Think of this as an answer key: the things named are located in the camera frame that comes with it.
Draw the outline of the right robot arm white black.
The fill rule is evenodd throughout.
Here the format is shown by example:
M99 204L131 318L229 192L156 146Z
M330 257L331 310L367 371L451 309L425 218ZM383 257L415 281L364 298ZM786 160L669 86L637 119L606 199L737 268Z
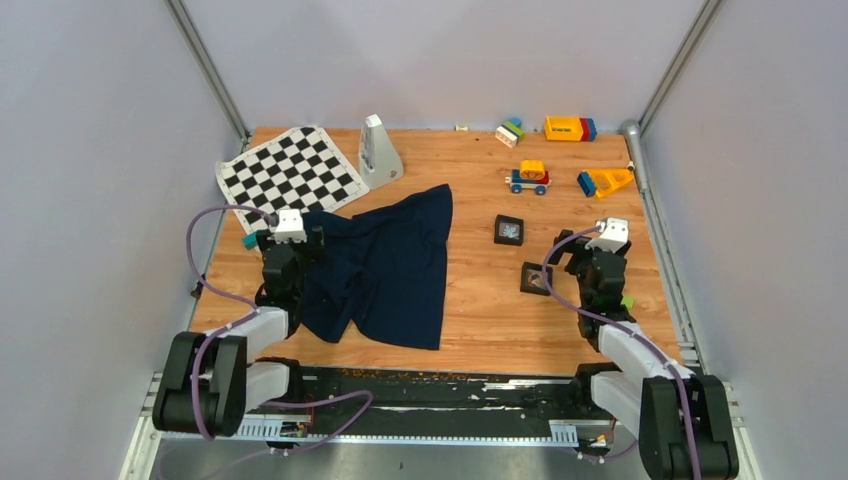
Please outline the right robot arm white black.
M562 231L543 261L569 257L580 335L607 359L579 365L572 406L589 418L610 413L633 435L651 479L735 479L741 462L724 383L663 352L623 303L631 244L624 227L602 221Z

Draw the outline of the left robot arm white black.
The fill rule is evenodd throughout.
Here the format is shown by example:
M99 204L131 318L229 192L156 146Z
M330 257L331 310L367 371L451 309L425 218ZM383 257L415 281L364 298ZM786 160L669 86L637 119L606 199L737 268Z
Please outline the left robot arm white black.
M300 326L306 273L325 258L324 232L313 227L299 242L278 240L264 230L257 242L263 282L256 309L244 322L174 337L152 410L156 429L230 437L244 415L266 401L283 413L304 405L306 386L291 376L297 362L258 355Z

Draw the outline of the navy blue garment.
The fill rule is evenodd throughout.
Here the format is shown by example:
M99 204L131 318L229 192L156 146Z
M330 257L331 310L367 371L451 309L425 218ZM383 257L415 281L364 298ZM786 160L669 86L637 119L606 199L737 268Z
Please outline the navy blue garment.
M303 324L330 343L353 323L377 342L439 349L452 218L447 184L350 218L305 214L326 258L306 274Z

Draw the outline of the black square frame box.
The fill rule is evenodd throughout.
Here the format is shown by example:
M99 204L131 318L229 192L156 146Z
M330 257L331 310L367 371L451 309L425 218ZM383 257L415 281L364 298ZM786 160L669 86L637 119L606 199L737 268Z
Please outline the black square frame box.
M551 266L543 267L540 264L524 262L521 268L519 291L522 293L549 296L550 291L545 283L544 273L548 274L549 282L553 283L553 269Z

